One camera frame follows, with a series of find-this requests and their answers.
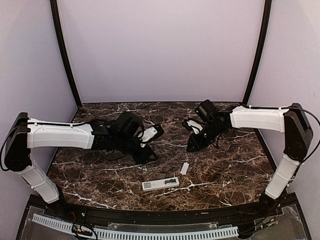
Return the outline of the purple blue battery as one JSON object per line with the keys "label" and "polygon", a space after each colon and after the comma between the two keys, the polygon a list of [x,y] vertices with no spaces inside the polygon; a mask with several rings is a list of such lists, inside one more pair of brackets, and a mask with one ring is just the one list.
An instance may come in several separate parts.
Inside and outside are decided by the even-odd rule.
{"label": "purple blue battery", "polygon": [[177,182],[176,179],[168,179],[168,180],[165,180],[164,182]]}

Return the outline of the white remote control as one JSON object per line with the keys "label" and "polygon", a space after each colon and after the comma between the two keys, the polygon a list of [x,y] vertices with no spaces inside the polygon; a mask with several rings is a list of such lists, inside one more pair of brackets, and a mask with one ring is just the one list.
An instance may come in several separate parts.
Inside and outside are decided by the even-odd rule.
{"label": "white remote control", "polygon": [[[176,179],[177,185],[165,185],[165,180]],[[178,187],[180,185],[180,181],[177,177],[158,179],[153,181],[145,181],[142,183],[142,190],[144,192],[162,190],[167,188]]]}

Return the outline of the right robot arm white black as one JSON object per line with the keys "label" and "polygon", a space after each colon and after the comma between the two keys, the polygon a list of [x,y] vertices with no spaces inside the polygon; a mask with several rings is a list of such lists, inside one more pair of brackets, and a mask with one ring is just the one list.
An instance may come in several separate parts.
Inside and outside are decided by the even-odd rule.
{"label": "right robot arm white black", "polygon": [[255,213],[266,217],[275,208],[278,199],[295,179],[300,167],[319,147],[314,143],[314,130],[308,117],[315,115],[299,103],[289,106],[252,106],[245,104],[216,107],[210,100],[201,102],[195,113],[198,119],[186,118],[183,126],[190,131],[187,152],[199,152],[217,144],[229,130],[253,129],[259,131],[267,149],[282,150],[274,174],[266,186],[266,197],[255,205]]}

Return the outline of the white battery cover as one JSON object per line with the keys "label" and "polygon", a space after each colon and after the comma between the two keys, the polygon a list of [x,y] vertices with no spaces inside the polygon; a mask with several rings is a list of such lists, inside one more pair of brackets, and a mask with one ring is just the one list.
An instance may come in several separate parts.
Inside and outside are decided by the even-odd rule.
{"label": "white battery cover", "polygon": [[182,168],[180,170],[180,174],[181,175],[186,175],[187,171],[188,171],[188,168],[189,168],[189,163],[184,162],[183,165],[182,165]]}

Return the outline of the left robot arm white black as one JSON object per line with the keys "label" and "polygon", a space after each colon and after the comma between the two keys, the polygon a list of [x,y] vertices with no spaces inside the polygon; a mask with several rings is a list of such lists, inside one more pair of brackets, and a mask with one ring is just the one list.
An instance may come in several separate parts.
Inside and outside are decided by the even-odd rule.
{"label": "left robot arm white black", "polygon": [[156,158],[149,143],[164,134],[161,125],[146,128],[131,112],[117,119],[92,119],[81,123],[49,122],[18,114],[0,148],[0,168],[18,173],[60,218],[67,218],[70,206],[59,188],[47,177],[31,156],[35,148],[78,148],[92,151],[119,151],[143,165]]}

